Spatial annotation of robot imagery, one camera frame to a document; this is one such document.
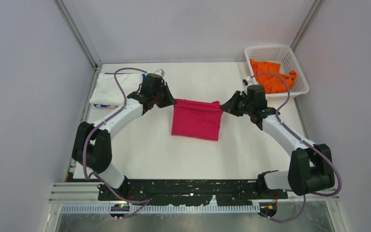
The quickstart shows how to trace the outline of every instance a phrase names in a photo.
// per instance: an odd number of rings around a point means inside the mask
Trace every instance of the gray wall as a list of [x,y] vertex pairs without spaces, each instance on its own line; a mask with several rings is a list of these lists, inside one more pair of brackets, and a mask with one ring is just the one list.
[[332,148],[355,231],[371,231],[371,1],[326,0],[296,51],[310,138]]
[[0,0],[0,232],[36,232],[92,70],[55,3]]
[[64,1],[103,63],[243,61],[256,43],[290,45],[313,2]]

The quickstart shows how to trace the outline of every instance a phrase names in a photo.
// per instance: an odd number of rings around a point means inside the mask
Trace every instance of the orange cloth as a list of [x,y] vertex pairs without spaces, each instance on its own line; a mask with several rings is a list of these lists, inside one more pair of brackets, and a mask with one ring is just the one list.
[[[282,77],[285,82],[288,84],[289,88],[292,88],[297,79],[297,72],[292,70],[289,72],[289,77],[287,75],[279,73],[280,64],[271,63],[268,61],[257,62],[253,59],[250,59],[252,70],[254,74],[258,73],[274,73]],[[286,87],[280,79],[272,75],[260,75],[256,77],[256,80],[260,85],[265,89],[265,93],[286,93]]]

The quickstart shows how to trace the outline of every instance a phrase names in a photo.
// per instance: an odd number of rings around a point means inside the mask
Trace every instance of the red cloth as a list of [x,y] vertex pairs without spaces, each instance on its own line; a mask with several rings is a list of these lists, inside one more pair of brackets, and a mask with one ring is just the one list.
[[220,102],[213,103],[176,99],[172,135],[218,141],[221,116]]

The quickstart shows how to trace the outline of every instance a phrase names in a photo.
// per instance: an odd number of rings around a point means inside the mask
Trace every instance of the plastic laundry basket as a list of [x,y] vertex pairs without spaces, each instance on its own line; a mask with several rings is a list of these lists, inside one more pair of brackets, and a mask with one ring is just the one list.
[[[245,57],[247,58],[251,75],[254,75],[254,72],[249,61],[250,59],[254,59],[255,61],[280,63],[280,73],[288,74],[291,70],[295,70],[297,72],[297,79],[295,80],[295,84],[291,89],[291,96],[295,97],[297,95],[309,92],[309,85],[306,82],[305,76],[303,75],[294,52],[290,47],[280,44],[248,47],[245,49]],[[286,97],[287,93],[270,93],[266,96],[267,98]]]

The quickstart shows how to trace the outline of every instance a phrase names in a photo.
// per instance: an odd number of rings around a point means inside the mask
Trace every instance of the folded white towel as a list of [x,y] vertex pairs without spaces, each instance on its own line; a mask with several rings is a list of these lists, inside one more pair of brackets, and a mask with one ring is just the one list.
[[[141,73],[118,74],[117,80],[125,95],[136,91],[143,81]],[[95,90],[89,101],[91,104],[118,106],[124,103],[123,95],[114,80],[113,74],[99,74]]]

